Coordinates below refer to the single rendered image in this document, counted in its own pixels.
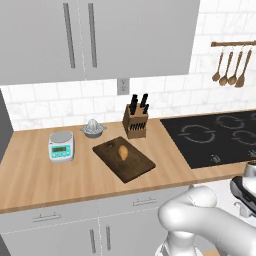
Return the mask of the brown potato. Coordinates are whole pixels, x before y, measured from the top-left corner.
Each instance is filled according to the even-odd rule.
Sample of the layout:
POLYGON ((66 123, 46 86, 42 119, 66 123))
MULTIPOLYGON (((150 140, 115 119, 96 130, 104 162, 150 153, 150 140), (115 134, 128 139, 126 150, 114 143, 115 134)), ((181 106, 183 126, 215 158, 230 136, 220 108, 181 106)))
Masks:
POLYGON ((121 157, 121 159, 123 161, 125 161, 127 159, 127 157, 128 157, 128 149, 124 145, 121 145, 119 147, 119 155, 120 155, 120 157, 121 157))

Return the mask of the dark wooden cutting board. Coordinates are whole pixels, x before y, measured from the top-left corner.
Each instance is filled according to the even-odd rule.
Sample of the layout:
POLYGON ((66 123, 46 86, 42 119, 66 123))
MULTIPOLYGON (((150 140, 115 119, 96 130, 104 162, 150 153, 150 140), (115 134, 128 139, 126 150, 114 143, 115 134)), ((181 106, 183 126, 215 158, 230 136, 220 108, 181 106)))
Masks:
POLYGON ((153 161, 121 136, 95 146, 93 151, 123 183, 130 182, 156 167, 153 161), (128 149, 125 161, 119 155, 121 145, 128 149))

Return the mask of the wooden knife block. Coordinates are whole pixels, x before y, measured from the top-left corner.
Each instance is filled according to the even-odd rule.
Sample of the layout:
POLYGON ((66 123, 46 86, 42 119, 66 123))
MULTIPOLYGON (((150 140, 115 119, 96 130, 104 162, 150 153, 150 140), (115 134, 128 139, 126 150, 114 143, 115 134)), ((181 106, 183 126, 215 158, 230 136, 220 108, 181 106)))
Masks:
POLYGON ((129 139, 145 138, 146 137, 146 124, 148 121, 148 114, 143 113, 144 109, 137 105, 135 114, 132 115, 129 105, 123 117, 123 127, 129 139))

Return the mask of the grey citrus juicer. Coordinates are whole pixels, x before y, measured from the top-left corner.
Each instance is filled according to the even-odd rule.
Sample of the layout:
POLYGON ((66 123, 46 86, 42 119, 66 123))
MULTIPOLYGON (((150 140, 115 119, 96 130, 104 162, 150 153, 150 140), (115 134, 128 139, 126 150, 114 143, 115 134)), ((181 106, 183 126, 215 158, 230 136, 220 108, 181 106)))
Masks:
POLYGON ((90 119, 88 123, 81 128, 81 131, 88 138, 98 138, 106 129, 106 126, 103 126, 102 124, 98 123, 95 119, 90 119))

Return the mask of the white kitchen scale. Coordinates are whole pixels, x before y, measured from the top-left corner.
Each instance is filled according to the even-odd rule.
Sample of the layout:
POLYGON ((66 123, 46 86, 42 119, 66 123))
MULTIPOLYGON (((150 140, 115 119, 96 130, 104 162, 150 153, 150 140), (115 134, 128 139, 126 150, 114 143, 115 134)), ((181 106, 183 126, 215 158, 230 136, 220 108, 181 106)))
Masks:
POLYGON ((48 154, 52 163, 72 161, 74 159, 74 133, 71 131, 51 133, 48 141, 48 154))

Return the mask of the grey drawer front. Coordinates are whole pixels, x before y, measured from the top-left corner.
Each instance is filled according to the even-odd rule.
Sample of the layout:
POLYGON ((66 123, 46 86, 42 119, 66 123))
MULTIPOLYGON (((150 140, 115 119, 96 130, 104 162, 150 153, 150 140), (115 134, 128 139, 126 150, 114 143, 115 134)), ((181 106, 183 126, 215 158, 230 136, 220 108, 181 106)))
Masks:
POLYGON ((24 210, 0 214, 0 233, 10 233, 41 227, 50 227, 62 223, 70 223, 97 217, 97 202, 84 201, 45 208, 24 210), (61 214, 60 219, 34 223, 33 218, 52 215, 54 212, 61 214))
POLYGON ((98 200, 98 209, 101 216, 109 216, 133 211, 151 209, 161 206, 164 202, 174 198, 189 189, 188 186, 173 187, 161 190, 141 192, 129 195, 109 197, 98 200), (133 206, 137 199, 145 200, 148 198, 157 199, 157 203, 133 206))

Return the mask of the black hob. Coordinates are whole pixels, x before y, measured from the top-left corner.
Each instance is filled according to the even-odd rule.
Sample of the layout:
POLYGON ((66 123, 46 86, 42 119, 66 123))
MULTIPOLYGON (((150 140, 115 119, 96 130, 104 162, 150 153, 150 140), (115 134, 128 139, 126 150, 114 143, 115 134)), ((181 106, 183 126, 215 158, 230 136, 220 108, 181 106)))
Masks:
POLYGON ((256 160, 256 110, 160 122, 192 169, 256 160))

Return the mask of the wooden hanging spoon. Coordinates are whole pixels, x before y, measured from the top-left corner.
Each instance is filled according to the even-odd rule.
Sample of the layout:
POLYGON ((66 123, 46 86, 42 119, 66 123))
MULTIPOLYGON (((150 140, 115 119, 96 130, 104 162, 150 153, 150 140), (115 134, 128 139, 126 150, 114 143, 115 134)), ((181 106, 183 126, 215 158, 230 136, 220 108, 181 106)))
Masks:
POLYGON ((233 57, 233 52, 230 52, 229 57, 228 57, 228 63, 227 63, 225 74, 219 80, 219 84, 221 86, 225 86, 228 82, 227 74, 228 74, 228 70, 229 70, 229 67, 230 67, 230 64, 231 64, 232 57, 233 57))
POLYGON ((237 81, 237 71, 238 71, 238 67, 239 67, 239 64, 240 64, 240 61, 241 61, 241 58, 242 58, 242 55, 243 55, 243 51, 240 51, 239 55, 238 55, 238 59, 237 59, 237 64, 236 64, 236 68, 235 68, 235 72, 234 74, 228 79, 228 84, 229 85, 234 85, 237 81))
POLYGON ((223 56, 224 56, 224 49, 222 50, 222 52, 221 52, 221 54, 220 54, 220 57, 219 57, 219 62, 218 62, 217 71, 216 71, 215 74, 212 76, 212 80, 215 81, 215 82, 220 79, 220 66, 221 66, 221 63, 222 63, 223 56))

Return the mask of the grey base cupboard door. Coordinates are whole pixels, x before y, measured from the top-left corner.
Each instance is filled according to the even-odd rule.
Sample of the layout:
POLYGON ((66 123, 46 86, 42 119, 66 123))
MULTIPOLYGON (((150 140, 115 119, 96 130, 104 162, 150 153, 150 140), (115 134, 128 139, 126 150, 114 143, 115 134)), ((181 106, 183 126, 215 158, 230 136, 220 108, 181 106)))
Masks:
POLYGON ((104 216, 99 219, 102 256, 155 256, 167 231, 158 220, 158 209, 104 216), (107 250, 106 226, 110 226, 111 250, 107 250))
POLYGON ((97 220, 89 219, 4 233, 2 237, 11 256, 101 256, 97 233, 97 220), (90 229, 94 230, 95 254, 90 229))

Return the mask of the wooden hanging spatula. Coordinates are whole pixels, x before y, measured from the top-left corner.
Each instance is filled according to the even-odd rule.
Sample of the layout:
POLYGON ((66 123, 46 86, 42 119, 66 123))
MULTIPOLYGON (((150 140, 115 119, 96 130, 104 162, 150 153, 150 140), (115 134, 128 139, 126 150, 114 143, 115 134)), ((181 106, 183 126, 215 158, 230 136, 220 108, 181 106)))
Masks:
POLYGON ((249 63, 249 61, 250 61, 251 55, 252 55, 252 49, 250 49, 250 50, 248 51, 248 53, 247 53, 247 57, 246 57, 246 61, 245 61, 245 64, 244 64, 243 71, 242 71, 241 75, 239 76, 239 78, 237 79, 237 82, 236 82, 236 84, 235 84, 235 87, 236 87, 236 88, 241 88, 241 87, 243 87, 243 85, 244 85, 244 81, 245 81, 245 72, 246 72, 248 63, 249 63))

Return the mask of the dark grey tall cabinet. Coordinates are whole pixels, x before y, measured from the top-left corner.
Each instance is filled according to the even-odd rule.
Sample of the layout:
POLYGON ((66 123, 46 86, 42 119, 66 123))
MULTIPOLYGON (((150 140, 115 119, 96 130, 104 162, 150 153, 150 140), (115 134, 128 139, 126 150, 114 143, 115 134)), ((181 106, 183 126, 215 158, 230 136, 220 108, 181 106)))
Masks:
POLYGON ((2 162, 12 134, 13 127, 3 98, 2 91, 0 90, 0 163, 2 162))

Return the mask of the grey wall outlet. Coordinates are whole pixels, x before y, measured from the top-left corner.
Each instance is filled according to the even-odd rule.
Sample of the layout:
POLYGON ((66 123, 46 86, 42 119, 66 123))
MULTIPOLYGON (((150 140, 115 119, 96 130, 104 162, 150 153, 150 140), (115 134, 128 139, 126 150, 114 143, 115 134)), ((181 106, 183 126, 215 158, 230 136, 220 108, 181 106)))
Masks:
POLYGON ((123 78, 117 80, 117 94, 128 95, 130 91, 130 79, 123 78))

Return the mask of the grey wall cupboard door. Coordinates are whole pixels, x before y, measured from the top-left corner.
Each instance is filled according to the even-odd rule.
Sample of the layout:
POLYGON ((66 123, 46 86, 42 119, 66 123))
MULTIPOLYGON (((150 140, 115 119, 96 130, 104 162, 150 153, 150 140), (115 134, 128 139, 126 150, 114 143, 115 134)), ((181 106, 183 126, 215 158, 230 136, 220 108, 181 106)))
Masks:
POLYGON ((86 79, 189 73, 200 0, 78 0, 78 6, 86 79), (94 5, 97 68, 88 3, 94 5))
POLYGON ((0 85, 84 78, 77 0, 0 0, 0 85), (75 69, 63 3, 69 4, 75 69))

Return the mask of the wooden wall rail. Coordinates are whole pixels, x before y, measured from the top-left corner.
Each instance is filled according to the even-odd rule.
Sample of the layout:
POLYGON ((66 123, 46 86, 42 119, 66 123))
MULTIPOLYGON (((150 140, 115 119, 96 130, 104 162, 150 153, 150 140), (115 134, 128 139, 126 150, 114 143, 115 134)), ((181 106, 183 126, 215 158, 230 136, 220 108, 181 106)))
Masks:
POLYGON ((254 41, 232 41, 232 42, 211 42, 211 47, 220 47, 220 46, 256 46, 256 40, 254 41))

